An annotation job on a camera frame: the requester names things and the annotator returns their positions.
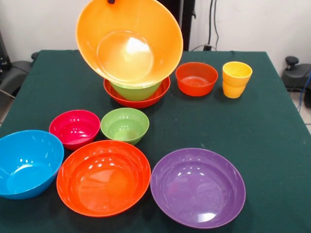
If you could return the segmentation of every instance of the yellow cup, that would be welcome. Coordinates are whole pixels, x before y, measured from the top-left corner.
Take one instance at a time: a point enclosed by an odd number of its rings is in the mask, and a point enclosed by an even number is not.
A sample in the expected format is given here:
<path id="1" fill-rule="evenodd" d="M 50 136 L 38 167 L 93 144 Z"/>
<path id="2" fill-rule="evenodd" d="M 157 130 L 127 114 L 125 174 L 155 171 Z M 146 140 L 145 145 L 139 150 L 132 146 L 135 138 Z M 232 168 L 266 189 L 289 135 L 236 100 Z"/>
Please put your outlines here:
<path id="1" fill-rule="evenodd" d="M 238 98 L 252 76 L 252 68 L 243 62 L 228 62 L 223 66 L 223 91 L 228 98 Z"/>

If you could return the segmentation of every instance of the purple bowl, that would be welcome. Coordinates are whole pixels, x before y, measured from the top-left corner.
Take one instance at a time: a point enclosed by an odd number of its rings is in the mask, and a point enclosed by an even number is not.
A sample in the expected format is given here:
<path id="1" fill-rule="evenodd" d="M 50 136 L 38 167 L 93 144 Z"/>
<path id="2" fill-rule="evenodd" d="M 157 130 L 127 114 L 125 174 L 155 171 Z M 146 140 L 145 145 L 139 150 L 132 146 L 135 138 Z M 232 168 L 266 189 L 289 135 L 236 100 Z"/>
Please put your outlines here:
<path id="1" fill-rule="evenodd" d="M 196 148 L 176 150 L 162 158 L 152 171 L 150 188 L 166 215 L 199 229 L 229 223 L 246 198 L 238 170 L 224 157 Z"/>

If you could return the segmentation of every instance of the table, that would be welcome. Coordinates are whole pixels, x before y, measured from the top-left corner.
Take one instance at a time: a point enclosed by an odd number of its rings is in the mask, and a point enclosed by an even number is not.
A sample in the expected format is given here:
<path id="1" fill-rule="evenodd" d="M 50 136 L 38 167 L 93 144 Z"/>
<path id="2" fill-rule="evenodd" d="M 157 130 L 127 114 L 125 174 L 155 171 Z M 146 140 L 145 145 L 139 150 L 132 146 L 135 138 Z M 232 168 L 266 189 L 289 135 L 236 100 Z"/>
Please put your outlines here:
<path id="1" fill-rule="evenodd" d="M 222 65 L 243 61 L 253 76 L 239 99 L 222 93 Z M 206 148 L 240 171 L 247 199 L 240 215 L 213 230 L 176 223 L 157 207 L 150 190 L 131 209 L 109 218 L 89 218 L 67 208 L 55 183 L 30 200 L 0 199 L 1 233 L 305 233 L 311 231 L 311 137 L 265 52 L 185 52 L 181 63 L 201 61 L 219 74 L 204 97 L 182 94 L 174 74 L 166 96 L 143 109 L 150 129 L 137 144 L 151 167 L 167 153 Z M 93 111 L 100 118 L 121 107 L 103 88 L 103 79 L 80 53 L 41 51 L 12 106 L 0 136 L 19 130 L 48 131 L 58 114 Z M 96 140 L 104 136 L 99 133 Z"/>

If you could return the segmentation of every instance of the green bowl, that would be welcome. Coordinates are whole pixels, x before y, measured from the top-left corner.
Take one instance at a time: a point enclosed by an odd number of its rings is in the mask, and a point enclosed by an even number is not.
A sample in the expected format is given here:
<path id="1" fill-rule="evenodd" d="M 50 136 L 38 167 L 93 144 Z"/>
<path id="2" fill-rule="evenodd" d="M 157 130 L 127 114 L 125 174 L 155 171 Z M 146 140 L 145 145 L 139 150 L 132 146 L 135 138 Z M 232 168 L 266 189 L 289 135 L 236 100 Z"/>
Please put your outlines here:
<path id="1" fill-rule="evenodd" d="M 148 99 L 154 92 L 156 92 L 161 84 L 161 82 L 159 82 L 152 86 L 133 88 L 130 86 L 121 86 L 112 82 L 110 83 L 119 95 L 130 101 L 142 101 Z"/>
<path id="2" fill-rule="evenodd" d="M 149 128 L 148 117 L 134 108 L 119 108 L 107 113 L 101 121 L 103 134 L 112 140 L 135 145 Z"/>

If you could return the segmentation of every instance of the orange bowl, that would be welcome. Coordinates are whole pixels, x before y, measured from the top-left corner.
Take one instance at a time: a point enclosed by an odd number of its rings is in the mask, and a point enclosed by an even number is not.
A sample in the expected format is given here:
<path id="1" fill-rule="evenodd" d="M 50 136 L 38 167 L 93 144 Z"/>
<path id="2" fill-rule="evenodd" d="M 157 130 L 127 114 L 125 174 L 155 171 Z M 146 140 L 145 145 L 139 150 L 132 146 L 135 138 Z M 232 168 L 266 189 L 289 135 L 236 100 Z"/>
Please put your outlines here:
<path id="1" fill-rule="evenodd" d="M 151 170 L 145 155 L 120 141 L 88 144 L 62 164 L 57 192 L 71 210 L 85 216 L 107 217 L 132 207 L 146 192 Z"/>
<path id="2" fill-rule="evenodd" d="M 79 51 L 100 76 L 119 85 L 155 85 L 177 67 L 183 38 L 156 0 L 93 0 L 76 26 Z"/>
<path id="3" fill-rule="evenodd" d="M 205 63 L 188 62 L 176 69 L 178 88 L 186 95 L 199 97 L 210 93 L 217 82 L 217 70 Z"/>
<path id="4" fill-rule="evenodd" d="M 157 103 L 169 90 L 171 85 L 170 77 L 167 77 L 165 80 L 162 81 L 160 87 L 154 92 L 152 96 L 150 96 L 148 99 L 143 101 L 130 101 L 123 98 L 121 95 L 119 95 L 116 90 L 111 86 L 111 83 L 108 80 L 104 80 L 104 88 L 108 95 L 110 95 L 111 98 L 113 98 L 117 103 L 129 107 L 129 108 L 147 108 L 155 103 Z"/>

